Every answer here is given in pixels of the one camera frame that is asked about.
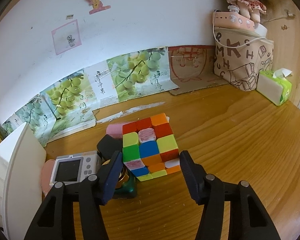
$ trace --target tissue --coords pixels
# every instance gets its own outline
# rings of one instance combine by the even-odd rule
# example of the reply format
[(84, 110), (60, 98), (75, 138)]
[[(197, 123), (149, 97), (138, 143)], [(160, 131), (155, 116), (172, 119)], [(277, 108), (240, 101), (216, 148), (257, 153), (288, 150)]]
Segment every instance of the tissue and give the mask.
[(281, 106), (290, 97), (292, 84), (286, 77), (291, 73), (291, 70), (285, 68), (276, 71), (260, 71), (257, 91), (276, 106)]

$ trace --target canvas bag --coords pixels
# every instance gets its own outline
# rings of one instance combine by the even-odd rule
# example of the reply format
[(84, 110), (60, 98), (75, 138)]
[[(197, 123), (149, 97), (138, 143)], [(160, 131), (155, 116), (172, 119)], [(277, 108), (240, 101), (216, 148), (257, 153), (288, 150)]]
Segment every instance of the canvas bag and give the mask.
[(271, 70), (273, 62), (274, 42), (267, 39), (253, 41), (236, 49), (260, 35), (246, 30), (233, 30), (216, 27), (216, 61), (214, 73), (243, 91), (254, 90), (257, 87), (260, 70)]

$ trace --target pink cube sticker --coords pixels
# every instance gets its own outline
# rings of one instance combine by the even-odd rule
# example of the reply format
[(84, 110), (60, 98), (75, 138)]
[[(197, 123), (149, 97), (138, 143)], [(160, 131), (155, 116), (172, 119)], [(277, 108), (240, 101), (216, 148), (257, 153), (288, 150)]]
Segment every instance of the pink cube sticker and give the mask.
[(138, 135), (140, 143), (155, 141), (157, 139), (153, 128), (141, 130)]
[(144, 163), (142, 162), (141, 159), (136, 159), (133, 161), (125, 162), (124, 165), (130, 170), (136, 170), (145, 167)]

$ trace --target charging cable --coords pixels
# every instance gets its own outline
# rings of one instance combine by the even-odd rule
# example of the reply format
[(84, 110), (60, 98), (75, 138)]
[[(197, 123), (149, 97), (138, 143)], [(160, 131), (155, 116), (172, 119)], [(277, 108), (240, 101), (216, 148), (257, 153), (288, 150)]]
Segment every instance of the charging cable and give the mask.
[(214, 33), (214, 22), (215, 22), (215, 20), (216, 20), (216, 14), (214, 13), (213, 24), (212, 24), (212, 33), (213, 33), (213, 37), (214, 37), (216, 43), (220, 44), (221, 46), (223, 46), (223, 47), (225, 47), (225, 48), (230, 48), (230, 49), (233, 49), (233, 48), (242, 48), (242, 47), (244, 47), (244, 46), (246, 46), (246, 45), (248, 45), (248, 44), (250, 44), (250, 43), (252, 43), (252, 42), (254, 42), (254, 41), (257, 41), (257, 40), (266, 40), (266, 39), (267, 39), (267, 38), (264, 38), (264, 37), (255, 38), (255, 39), (253, 39), (252, 41), (249, 41), (249, 42), (247, 42), (247, 43), (245, 43), (245, 44), (243, 44), (243, 45), (237, 46), (237, 47), (230, 47), (230, 46), (223, 45), (223, 44), (221, 44), (221, 43), (217, 40), (217, 37), (216, 37), (216, 35), (215, 35), (215, 33)]

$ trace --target wood grain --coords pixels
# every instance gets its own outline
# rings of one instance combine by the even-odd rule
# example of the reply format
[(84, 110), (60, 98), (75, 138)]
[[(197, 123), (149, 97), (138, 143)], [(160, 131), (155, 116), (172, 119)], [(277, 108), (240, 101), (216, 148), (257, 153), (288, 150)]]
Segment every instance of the wood grain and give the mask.
[[(165, 112), (181, 150), (223, 181), (250, 182), (267, 208), (282, 240), (300, 234), (300, 110), (291, 102), (276, 107), (256, 91), (230, 85), (172, 96), (168, 92), (103, 108), (105, 117), (134, 105), (165, 104), (115, 119), (133, 121)], [(49, 158), (90, 151), (108, 123), (51, 142)], [(202, 206), (190, 198), (181, 172), (138, 183), (132, 200), (111, 200), (101, 208), (112, 239), (194, 239)], [(75, 205), (77, 239), (82, 238)], [(222, 239), (227, 239), (226, 204)]]
[(264, 23), (268, 29), (267, 38), (274, 41), (273, 69), (288, 68), (293, 71), (290, 101), (300, 108), (300, 10), (292, 0), (267, 0), (267, 18), (276, 19), (287, 15), (294, 18), (277, 19)]

